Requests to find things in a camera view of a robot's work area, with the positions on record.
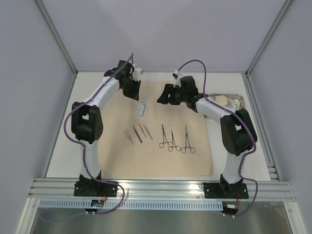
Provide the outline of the suture packet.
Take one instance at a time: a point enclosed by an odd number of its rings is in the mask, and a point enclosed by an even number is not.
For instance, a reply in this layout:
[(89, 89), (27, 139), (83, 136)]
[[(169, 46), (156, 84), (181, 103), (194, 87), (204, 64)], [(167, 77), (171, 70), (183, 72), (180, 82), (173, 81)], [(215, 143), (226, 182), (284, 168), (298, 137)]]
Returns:
[(140, 100), (138, 102), (135, 119), (145, 119), (148, 105), (149, 105), (149, 102), (145, 100)]
[(230, 99), (231, 109), (240, 110), (240, 101), (238, 99)]

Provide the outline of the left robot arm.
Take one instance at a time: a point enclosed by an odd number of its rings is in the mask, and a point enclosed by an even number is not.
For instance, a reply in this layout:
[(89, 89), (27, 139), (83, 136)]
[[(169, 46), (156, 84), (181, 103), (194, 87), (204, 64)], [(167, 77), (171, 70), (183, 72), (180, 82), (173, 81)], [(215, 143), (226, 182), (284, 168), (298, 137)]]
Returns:
[(116, 68), (104, 73), (101, 83), (82, 102), (74, 102), (70, 112), (72, 141), (81, 147), (82, 170), (80, 175), (89, 179), (85, 190), (98, 195), (102, 190), (101, 169), (98, 162), (98, 140), (104, 132), (101, 109), (119, 90), (135, 101), (139, 100), (141, 75), (144, 69), (128, 61), (119, 61)]

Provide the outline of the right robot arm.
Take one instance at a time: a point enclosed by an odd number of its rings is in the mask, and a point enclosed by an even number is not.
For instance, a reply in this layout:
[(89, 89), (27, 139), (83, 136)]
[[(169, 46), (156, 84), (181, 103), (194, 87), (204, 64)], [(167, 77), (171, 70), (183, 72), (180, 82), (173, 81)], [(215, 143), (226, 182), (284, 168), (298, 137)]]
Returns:
[(246, 109), (234, 110), (218, 104), (205, 93), (200, 93), (192, 76), (173, 74), (174, 84), (165, 84), (163, 93), (157, 102), (161, 104), (186, 106), (214, 120), (220, 125), (221, 138), (227, 151), (226, 165), (220, 176), (220, 193), (232, 197), (237, 192), (237, 183), (241, 175), (243, 160), (256, 150), (257, 135)]

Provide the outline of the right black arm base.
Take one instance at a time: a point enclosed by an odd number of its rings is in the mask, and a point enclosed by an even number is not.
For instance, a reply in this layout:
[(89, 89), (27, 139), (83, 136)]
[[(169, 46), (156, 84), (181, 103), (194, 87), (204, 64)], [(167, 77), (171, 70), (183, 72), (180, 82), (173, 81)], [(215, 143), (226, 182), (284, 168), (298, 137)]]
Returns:
[(248, 189), (245, 183), (239, 181), (235, 184), (227, 184), (227, 183), (201, 183), (201, 187), (204, 192), (204, 196), (207, 199), (248, 199)]

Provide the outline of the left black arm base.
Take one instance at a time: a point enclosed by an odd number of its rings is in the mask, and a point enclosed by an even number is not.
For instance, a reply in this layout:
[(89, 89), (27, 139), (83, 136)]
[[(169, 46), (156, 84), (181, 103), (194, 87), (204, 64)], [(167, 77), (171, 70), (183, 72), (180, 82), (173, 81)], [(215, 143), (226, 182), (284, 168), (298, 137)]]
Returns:
[(77, 181), (74, 188), (74, 196), (77, 197), (116, 197), (117, 185), (107, 183), (82, 183)]

